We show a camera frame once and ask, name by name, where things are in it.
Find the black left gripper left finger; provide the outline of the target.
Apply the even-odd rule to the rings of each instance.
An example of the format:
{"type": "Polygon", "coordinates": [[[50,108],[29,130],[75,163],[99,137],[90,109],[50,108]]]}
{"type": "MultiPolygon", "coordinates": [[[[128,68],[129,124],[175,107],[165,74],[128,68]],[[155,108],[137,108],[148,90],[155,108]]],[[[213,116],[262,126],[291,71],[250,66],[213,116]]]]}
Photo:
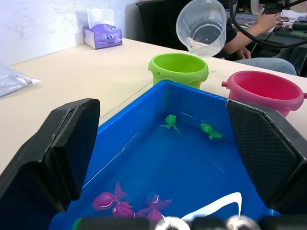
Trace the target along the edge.
{"type": "Polygon", "coordinates": [[[78,200],[94,149],[97,99],[66,103],[50,112],[0,176],[0,227],[46,230],[78,200]]]}

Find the person's bare hand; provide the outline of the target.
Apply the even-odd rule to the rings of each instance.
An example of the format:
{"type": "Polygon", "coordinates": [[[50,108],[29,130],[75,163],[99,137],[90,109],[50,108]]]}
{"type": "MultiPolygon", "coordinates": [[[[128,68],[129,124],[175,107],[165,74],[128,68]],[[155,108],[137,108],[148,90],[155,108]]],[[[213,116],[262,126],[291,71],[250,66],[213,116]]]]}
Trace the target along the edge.
{"type": "Polygon", "coordinates": [[[261,26],[263,31],[267,32],[281,23],[279,20],[280,18],[280,14],[262,14],[258,18],[258,24],[261,26]]]}

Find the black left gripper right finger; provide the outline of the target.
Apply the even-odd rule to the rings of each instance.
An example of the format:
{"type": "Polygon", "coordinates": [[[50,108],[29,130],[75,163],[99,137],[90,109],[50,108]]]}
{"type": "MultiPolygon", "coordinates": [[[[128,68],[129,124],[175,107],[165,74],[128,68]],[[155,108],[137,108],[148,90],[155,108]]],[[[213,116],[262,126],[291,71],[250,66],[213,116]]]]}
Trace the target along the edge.
{"type": "Polygon", "coordinates": [[[266,207],[307,212],[307,141],[278,111],[229,99],[238,153],[266,207]]]}

